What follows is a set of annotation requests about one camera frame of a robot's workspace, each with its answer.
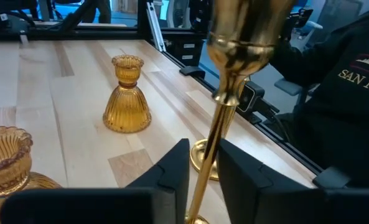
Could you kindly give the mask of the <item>black frame clamp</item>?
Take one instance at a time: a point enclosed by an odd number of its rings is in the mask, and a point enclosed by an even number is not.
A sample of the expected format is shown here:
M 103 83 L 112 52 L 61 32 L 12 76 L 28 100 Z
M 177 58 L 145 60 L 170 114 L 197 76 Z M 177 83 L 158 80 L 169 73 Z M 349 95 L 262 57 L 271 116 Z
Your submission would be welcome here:
M 190 76 L 193 78 L 201 78 L 201 79 L 205 78 L 205 71 L 195 66 L 185 66 L 181 68 L 179 72 L 183 74 L 183 76 Z
M 312 183 L 318 188 L 343 189 L 351 181 L 351 178 L 336 167 L 328 169 L 317 175 Z

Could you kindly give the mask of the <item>tall brass candlestick holder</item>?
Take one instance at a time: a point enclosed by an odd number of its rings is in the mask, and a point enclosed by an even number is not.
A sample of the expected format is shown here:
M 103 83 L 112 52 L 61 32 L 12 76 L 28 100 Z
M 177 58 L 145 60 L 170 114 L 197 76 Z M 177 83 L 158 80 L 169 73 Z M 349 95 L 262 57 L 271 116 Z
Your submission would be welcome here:
M 185 224 L 209 224 L 199 215 L 229 115 L 240 103 L 241 82 L 264 68 L 297 0 L 214 0 L 207 51 L 218 68 L 216 108 Z
M 238 89 L 239 96 L 242 95 L 245 84 L 249 81 L 250 81 L 250 76 L 246 77 L 242 81 L 242 83 L 241 83 L 241 85 Z M 229 130 L 230 125 L 231 125 L 231 122 L 234 119 L 235 113 L 236 113 L 236 107 L 234 107 L 233 109 L 230 110 L 230 112 L 228 114 L 228 118 L 225 121 L 225 124 L 223 125 L 222 138 L 226 138 L 228 130 Z M 192 162 L 193 168 L 197 172 L 200 171 L 200 168 L 201 168 L 201 165 L 202 165 L 202 162 L 203 162 L 203 157 L 204 157 L 204 154 L 205 154 L 206 146 L 207 146 L 207 139 L 202 139 L 202 140 L 197 141 L 194 144 L 194 146 L 192 147 L 192 149 L 190 150 L 190 160 Z M 214 180 L 214 181 L 219 181 L 217 162 L 216 161 L 212 165 L 212 171 L 210 173 L 209 179 Z

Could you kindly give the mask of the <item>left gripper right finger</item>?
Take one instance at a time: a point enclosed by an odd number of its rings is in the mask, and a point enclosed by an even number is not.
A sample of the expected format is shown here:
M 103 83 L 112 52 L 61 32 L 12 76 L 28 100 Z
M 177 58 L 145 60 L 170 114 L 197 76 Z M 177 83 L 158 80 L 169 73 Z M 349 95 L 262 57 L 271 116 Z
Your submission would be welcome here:
M 275 171 L 227 140 L 218 176 L 231 224 L 323 224 L 324 194 Z

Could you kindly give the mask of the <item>black equipment case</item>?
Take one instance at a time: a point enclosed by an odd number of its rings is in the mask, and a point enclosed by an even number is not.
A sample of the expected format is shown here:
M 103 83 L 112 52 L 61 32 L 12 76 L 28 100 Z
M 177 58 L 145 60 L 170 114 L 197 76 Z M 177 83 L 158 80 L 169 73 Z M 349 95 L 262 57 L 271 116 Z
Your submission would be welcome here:
M 196 40 L 175 40 L 170 46 L 170 54 L 185 66 L 197 67 L 200 62 L 202 49 L 205 41 L 202 39 Z

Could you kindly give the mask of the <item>person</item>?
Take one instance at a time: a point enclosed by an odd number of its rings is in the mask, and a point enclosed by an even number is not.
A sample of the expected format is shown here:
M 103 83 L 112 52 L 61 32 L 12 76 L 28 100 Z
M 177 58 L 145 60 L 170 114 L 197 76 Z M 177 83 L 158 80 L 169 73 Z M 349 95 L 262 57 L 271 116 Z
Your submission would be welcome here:
M 280 40 L 271 65 L 289 82 L 315 85 L 311 98 L 283 115 L 291 144 L 352 187 L 369 187 L 369 11 L 307 50 Z

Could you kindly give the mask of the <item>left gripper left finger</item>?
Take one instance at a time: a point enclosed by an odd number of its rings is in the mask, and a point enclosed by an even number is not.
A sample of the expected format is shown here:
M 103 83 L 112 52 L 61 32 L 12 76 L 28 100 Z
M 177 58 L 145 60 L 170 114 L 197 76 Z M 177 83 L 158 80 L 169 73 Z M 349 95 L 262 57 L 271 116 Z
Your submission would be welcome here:
M 134 224 L 185 224 L 189 191 L 189 140 L 181 139 L 128 188 L 142 188 L 145 199 L 134 199 Z

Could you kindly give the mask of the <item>amber ribbed glass candle holder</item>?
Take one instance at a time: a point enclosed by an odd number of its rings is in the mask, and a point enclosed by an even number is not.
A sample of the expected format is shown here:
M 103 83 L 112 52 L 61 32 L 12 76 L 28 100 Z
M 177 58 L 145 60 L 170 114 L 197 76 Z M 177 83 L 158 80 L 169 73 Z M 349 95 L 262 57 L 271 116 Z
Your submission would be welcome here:
M 0 208 L 15 192 L 27 189 L 57 189 L 53 179 L 32 172 L 31 134 L 15 126 L 0 126 Z
M 134 55 L 117 55 L 111 59 L 118 86 L 112 91 L 103 113 L 104 125 L 117 133 L 136 133 L 152 120 L 146 97 L 138 87 L 143 59 Z

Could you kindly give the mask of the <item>grey office chair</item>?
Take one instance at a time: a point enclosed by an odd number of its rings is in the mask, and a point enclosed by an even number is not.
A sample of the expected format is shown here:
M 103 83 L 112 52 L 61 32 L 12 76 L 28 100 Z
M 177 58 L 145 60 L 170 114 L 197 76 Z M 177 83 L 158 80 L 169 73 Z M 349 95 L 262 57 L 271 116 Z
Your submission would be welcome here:
M 289 82 L 284 78 L 276 81 L 274 83 L 274 86 L 290 96 L 296 96 L 296 106 L 304 104 L 306 100 L 311 96 L 311 87 L 304 88 L 300 85 Z

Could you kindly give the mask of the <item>silver aluminium bar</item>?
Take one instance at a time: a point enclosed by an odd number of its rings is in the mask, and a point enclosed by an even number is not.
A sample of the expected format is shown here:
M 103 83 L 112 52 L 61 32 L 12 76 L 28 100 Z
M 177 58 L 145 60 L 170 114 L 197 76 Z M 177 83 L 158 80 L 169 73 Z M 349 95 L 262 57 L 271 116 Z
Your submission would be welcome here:
M 153 0 L 146 0 L 146 12 L 149 19 L 151 34 L 153 37 L 155 48 L 160 52 L 165 52 L 166 47 L 162 36 L 159 21 L 156 15 Z

